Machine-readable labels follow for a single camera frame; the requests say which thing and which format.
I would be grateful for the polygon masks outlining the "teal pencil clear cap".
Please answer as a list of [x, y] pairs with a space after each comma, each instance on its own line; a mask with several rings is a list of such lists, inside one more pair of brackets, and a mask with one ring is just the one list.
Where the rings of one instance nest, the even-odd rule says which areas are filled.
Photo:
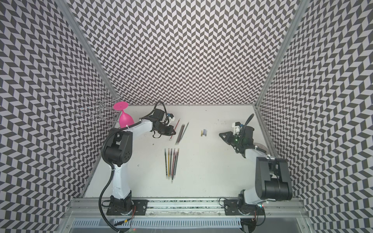
[[183, 124], [182, 127], [181, 127], [181, 130], [180, 130], [180, 133], [179, 133], [179, 136], [178, 136], [178, 139], [176, 141], [176, 144], [178, 145], [180, 143], [180, 141], [182, 140], [182, 137], [184, 135], [184, 131], [185, 131], [185, 127], [186, 125]]

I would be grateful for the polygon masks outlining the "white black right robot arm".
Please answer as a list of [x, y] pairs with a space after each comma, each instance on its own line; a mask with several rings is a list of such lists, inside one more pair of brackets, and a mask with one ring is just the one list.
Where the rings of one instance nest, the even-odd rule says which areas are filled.
[[290, 201], [293, 197], [287, 161], [271, 156], [254, 143], [254, 128], [248, 125], [253, 118], [251, 114], [244, 124], [234, 123], [233, 131], [219, 134], [235, 153], [255, 163], [254, 187], [242, 190], [233, 205], [226, 205], [240, 215], [263, 213], [264, 202]]

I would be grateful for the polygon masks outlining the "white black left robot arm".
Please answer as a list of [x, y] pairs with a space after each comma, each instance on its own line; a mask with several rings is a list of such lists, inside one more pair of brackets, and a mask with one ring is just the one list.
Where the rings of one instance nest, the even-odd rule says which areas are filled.
[[108, 216], [126, 216], [135, 213], [135, 204], [132, 202], [132, 191], [128, 182], [128, 162], [133, 153], [133, 141], [148, 132], [159, 133], [161, 136], [176, 134], [171, 125], [173, 114], [169, 114], [165, 104], [158, 101], [152, 111], [141, 117], [138, 122], [127, 113], [127, 102], [114, 104], [114, 110], [121, 112], [119, 128], [109, 131], [104, 141], [101, 157], [111, 167], [111, 175], [107, 185], [102, 190], [99, 198], [110, 184], [113, 185], [112, 195], [108, 205]]

